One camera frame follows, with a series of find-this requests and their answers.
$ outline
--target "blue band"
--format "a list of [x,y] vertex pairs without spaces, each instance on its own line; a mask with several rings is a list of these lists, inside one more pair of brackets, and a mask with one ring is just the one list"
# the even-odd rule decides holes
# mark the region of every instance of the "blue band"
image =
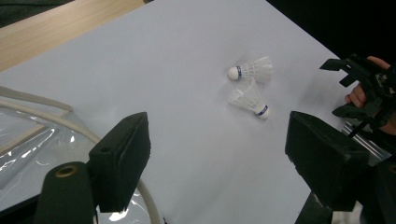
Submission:
[[238,69],[238,79],[241,79],[242,77],[242,71],[240,66],[236,66],[236,69]]
[[263,115],[263,114],[265,113],[265,111],[267,111],[267,109],[268,109],[268,105],[266,105],[266,106],[264,107],[264,109],[262,110],[262,112],[258,113],[257,116]]

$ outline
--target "white shuttlecock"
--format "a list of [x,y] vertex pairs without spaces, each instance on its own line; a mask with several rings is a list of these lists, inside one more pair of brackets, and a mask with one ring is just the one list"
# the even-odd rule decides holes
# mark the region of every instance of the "white shuttlecock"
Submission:
[[270,110],[259,95],[257,84],[254,78],[245,78],[240,86],[234,90],[228,102],[232,105],[253,111],[261,119],[268,119]]
[[238,80],[242,77],[254,77],[258,82],[267,83],[271,80],[273,66],[270,58],[265,56],[254,62],[244,63],[230,68],[228,77]]

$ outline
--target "hand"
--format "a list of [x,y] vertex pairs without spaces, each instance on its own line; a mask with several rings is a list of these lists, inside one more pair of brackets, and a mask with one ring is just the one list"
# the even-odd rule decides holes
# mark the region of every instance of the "hand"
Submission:
[[[390,67],[390,64],[379,58],[370,56],[367,59],[384,68],[385,70]],[[366,100],[366,95],[364,94],[363,88],[361,87],[360,83],[353,89],[350,94],[346,95],[345,97],[345,101],[347,103],[353,103],[356,107],[363,107],[366,103]],[[393,113],[388,123],[379,128],[379,130],[384,133],[396,135],[396,113]]]

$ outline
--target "white table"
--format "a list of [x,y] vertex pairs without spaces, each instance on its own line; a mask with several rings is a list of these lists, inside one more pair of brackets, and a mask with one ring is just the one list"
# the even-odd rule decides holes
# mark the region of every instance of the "white table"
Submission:
[[[227,104],[237,63],[263,54],[266,121]],[[335,56],[263,0],[158,0],[0,73],[3,86],[70,104],[104,136],[148,112],[142,179],[169,223],[294,223],[310,189],[284,152],[291,110],[341,129]]]

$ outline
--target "wooden table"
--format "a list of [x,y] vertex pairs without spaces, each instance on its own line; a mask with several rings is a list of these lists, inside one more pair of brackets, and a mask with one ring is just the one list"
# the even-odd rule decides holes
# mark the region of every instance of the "wooden table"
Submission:
[[76,0],[1,28],[0,72],[143,5],[143,0]]

